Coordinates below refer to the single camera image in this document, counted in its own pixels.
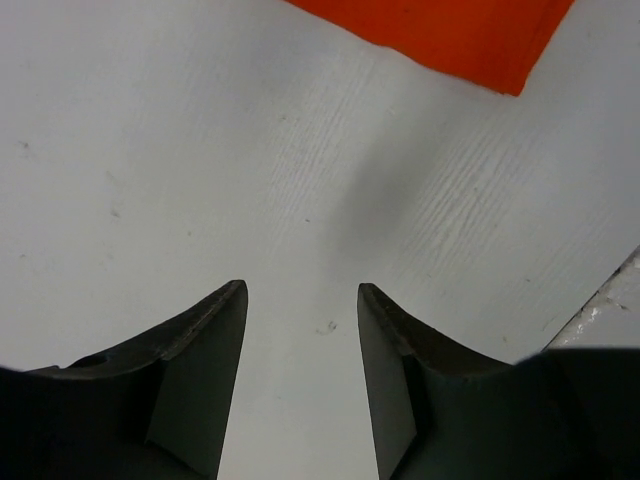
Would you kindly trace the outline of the orange t shirt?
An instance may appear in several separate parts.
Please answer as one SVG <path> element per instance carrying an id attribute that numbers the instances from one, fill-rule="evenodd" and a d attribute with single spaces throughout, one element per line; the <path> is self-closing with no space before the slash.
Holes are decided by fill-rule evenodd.
<path id="1" fill-rule="evenodd" d="M 296 0 L 416 63 L 519 96 L 571 0 Z"/>

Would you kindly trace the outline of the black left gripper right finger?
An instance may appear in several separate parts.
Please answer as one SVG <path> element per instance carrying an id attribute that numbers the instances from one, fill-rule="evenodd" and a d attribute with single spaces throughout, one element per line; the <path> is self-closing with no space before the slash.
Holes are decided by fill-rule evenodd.
<path id="1" fill-rule="evenodd" d="M 358 329 L 383 479 L 635 479 L 639 353 L 547 349 L 514 364 L 358 290 Z"/>

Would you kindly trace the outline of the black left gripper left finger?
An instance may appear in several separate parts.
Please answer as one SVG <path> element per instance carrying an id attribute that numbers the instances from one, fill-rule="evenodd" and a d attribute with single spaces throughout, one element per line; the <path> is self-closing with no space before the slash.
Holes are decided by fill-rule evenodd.
<path id="1" fill-rule="evenodd" d="M 193 307 L 61 368 L 1 372 L 5 479 L 214 479 L 248 289 Z"/>

